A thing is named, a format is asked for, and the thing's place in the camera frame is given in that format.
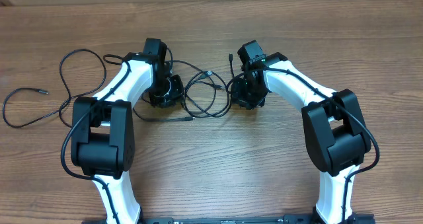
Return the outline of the black usb cable white plug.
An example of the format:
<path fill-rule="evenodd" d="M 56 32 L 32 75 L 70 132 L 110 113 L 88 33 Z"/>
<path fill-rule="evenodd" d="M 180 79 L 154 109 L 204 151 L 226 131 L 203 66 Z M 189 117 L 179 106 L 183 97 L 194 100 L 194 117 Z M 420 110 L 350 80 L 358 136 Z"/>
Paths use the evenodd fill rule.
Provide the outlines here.
<path fill-rule="evenodd" d="M 188 63 L 187 61 L 183 60 L 175 60 L 171 59 L 166 61 L 167 64 L 173 68 L 175 63 L 183 63 L 185 65 L 190 66 L 191 68 L 198 71 L 187 83 L 186 86 L 182 87 L 182 98 L 178 98 L 177 102 L 179 102 L 182 108 L 188 113 L 188 116 L 181 117 L 181 118 L 146 118 L 140 115 L 134 108 L 132 109 L 133 113 L 144 122 L 188 122 L 195 120 L 196 118 L 220 118 L 226 113 L 228 113 L 229 109 L 231 108 L 230 105 L 230 98 L 227 96 L 227 103 L 226 105 L 217 112 L 210 112 L 213 104 L 215 103 L 215 99 L 217 96 L 218 90 L 225 90 L 225 86 L 227 83 L 214 71 L 210 70 L 203 70 L 195 65 Z M 189 89 L 196 85 L 196 84 L 203 84 L 211 87 L 213 89 L 213 98 L 210 104 L 206 108 L 202 108 L 197 102 L 195 102 L 189 95 Z"/>

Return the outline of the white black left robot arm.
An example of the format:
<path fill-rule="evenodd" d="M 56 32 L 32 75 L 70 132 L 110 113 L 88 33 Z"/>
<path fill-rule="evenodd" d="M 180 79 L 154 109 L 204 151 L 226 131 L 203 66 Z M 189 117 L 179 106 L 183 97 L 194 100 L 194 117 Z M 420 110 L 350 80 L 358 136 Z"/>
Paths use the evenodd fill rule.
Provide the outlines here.
<path fill-rule="evenodd" d="M 92 97 L 73 103 L 72 127 L 63 142 L 71 161 L 92 181 L 106 208 L 104 223 L 143 223 L 141 205 L 129 170 L 135 156 L 133 109 L 148 94 L 153 107 L 174 106 L 182 98 L 182 81 L 165 60 L 167 45 L 147 38 L 142 52 L 121 58 L 121 69 Z"/>

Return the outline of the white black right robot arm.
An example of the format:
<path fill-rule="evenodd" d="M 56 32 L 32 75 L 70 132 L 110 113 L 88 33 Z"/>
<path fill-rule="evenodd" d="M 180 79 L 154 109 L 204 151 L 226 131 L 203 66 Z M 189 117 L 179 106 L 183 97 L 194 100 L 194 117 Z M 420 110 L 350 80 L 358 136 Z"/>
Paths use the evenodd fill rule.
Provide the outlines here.
<path fill-rule="evenodd" d="M 379 151 L 356 95 L 314 82 L 280 53 L 238 56 L 242 72 L 226 86 L 233 103 L 253 109 L 264 105 L 268 93 L 276 93 L 301 112 L 306 150 L 320 172 L 311 222 L 372 223 L 371 215 L 358 215 L 351 207 L 355 176 L 377 164 L 362 167 L 364 156 L 371 148 Z"/>

